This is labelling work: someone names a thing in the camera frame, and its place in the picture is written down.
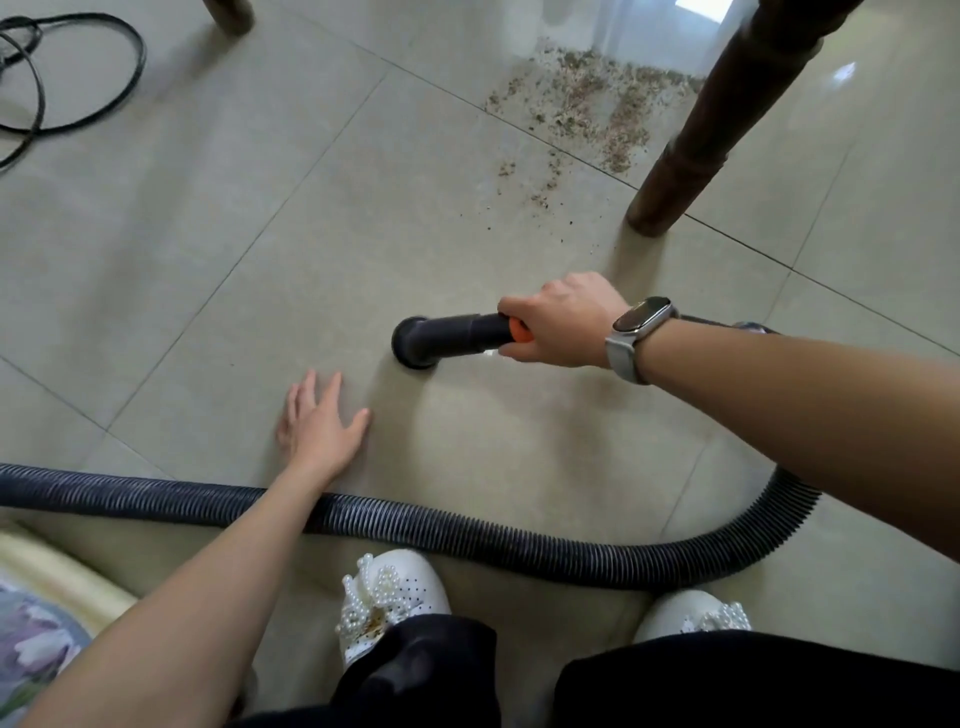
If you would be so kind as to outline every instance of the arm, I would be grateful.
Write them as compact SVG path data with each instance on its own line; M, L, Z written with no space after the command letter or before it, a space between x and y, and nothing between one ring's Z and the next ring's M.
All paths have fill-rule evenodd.
M43 692L23 728L220 726L263 636L297 538L370 419L340 423L341 377L318 405L311 370L290 388L277 439L289 464L209 546L104 631Z
M609 368L604 339L629 306L599 274L506 298L536 340L520 361ZM790 336L672 320L637 370L812 485L960 560L960 369Z

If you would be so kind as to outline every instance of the white shoe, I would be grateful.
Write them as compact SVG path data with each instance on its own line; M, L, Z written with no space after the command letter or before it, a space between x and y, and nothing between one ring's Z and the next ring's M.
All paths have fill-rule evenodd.
M696 589L674 592L655 601L634 635L634 643L686 632L722 629L752 630L740 602L724 604L716 596Z
M394 624L417 615L448 615L444 584L415 551L398 548L375 559L365 554L359 571L344 577L344 606L336 632L344 669L373 649Z

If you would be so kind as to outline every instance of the vacuum hose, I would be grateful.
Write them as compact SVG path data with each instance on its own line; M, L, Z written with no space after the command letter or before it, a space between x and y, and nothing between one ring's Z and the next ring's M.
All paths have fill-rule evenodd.
M440 358L530 340L506 317L407 319L392 342L397 359L425 369ZM73 473L0 464L0 505L142 521L226 527L264 491L211 483ZM350 536L487 564L550 581L665 592L746 569L803 523L820 493L777 467L743 514L702 536L669 544L613 546L571 541L380 498L321 496L305 533Z

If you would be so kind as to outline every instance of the electrical cord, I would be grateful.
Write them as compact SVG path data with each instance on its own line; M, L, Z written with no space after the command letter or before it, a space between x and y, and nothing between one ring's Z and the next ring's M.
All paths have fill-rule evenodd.
M136 66L133 69L130 80L127 81L127 84L123 87L123 90L99 109L67 124L60 124L55 127L44 127L43 118L47 110L47 93L31 55L43 39L44 26L76 25L82 23L106 25L125 34L133 43L133 48L136 51ZM10 31L18 30L29 31L30 36L26 43L21 43L10 35ZM110 15L106 12L68 12L62 15L49 15L39 18L13 15L0 19L0 38L11 45L15 51L15 53L8 56L0 56L0 81L3 79L4 71L11 66L17 65L21 61L25 61L30 66L30 71L34 75L34 84L36 85L36 113L34 114L33 123L29 127L12 127L0 123L0 131L22 137L20 143L12 152L3 159L0 159L0 172L13 166L23 157L38 138L75 132L77 129L83 129L91 124L97 123L107 116L107 114L114 111L130 98L133 89L143 75L144 66L147 64L147 44L144 42L143 36L126 20L122 20L116 15Z

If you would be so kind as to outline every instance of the chair leg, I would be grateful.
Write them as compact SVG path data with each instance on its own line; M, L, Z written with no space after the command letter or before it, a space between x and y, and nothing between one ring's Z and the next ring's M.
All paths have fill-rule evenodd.
M242 36L253 27L250 0L204 0L204 5L224 33Z
M727 154L774 105L863 0L759 0L710 71L684 127L667 144L627 209L641 235L680 219Z

